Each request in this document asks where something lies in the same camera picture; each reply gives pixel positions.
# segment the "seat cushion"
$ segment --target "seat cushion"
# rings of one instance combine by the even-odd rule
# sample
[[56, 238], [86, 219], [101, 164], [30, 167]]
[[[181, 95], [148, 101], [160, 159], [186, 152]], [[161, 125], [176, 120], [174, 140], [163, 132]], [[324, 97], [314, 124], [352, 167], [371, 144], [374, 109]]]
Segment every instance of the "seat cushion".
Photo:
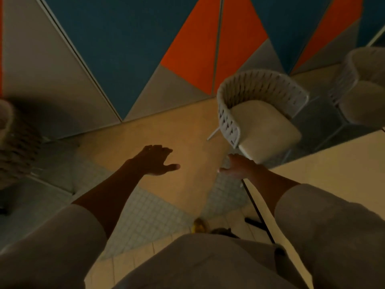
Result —
[[239, 149], [256, 163], [290, 149], [301, 140], [297, 128], [264, 101], [243, 102], [234, 106], [231, 114], [241, 130]]
[[385, 127], [385, 88], [369, 81], [359, 81], [339, 102], [345, 118], [358, 125]]

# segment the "gray sleeve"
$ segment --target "gray sleeve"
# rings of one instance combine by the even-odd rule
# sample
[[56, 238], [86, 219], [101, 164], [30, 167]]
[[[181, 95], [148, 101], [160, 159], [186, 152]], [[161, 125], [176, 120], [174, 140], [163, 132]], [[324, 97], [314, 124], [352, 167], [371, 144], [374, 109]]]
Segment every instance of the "gray sleeve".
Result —
[[0, 289], [82, 288], [106, 242], [95, 216], [70, 205], [0, 252]]
[[315, 288], [385, 284], [385, 221], [364, 206], [300, 184], [279, 200], [275, 219]]

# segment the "woven backrest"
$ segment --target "woven backrest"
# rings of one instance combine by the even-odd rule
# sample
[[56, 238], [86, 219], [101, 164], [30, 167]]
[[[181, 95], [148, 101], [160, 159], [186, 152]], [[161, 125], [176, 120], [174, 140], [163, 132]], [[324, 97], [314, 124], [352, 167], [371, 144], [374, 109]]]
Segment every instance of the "woven backrest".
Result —
[[41, 144], [40, 133], [11, 103], [0, 99], [0, 189], [30, 173]]
[[330, 101], [337, 105], [360, 80], [385, 87], [385, 48], [364, 47], [350, 51], [330, 83]]
[[274, 106], [288, 119], [307, 103], [309, 93], [287, 75], [270, 70], [249, 70], [228, 77], [217, 93], [219, 127], [236, 148], [241, 136], [230, 109], [242, 102], [261, 100]]

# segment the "t-shirt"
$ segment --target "t-shirt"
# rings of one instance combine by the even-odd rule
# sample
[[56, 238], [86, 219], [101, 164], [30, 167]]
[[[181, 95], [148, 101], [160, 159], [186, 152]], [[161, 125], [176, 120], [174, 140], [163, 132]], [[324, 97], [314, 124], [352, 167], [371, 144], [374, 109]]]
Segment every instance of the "t-shirt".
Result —
[[[275, 219], [315, 288], [383, 288], [385, 221], [308, 184], [279, 200]], [[84, 288], [107, 242], [88, 210], [70, 205], [0, 255], [0, 288]], [[115, 288], [304, 288], [277, 246], [222, 235], [185, 235]]]

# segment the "beige tabletop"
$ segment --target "beige tabletop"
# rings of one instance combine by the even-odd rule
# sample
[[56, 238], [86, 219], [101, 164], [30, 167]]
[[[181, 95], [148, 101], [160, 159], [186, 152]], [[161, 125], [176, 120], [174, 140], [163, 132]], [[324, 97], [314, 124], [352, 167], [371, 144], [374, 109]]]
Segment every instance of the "beige tabletop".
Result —
[[[272, 169], [300, 183], [312, 184], [347, 201], [363, 204], [385, 219], [385, 132], [377, 131]], [[310, 288], [311, 275], [278, 228], [258, 190], [245, 184], [276, 243], [283, 245]]]

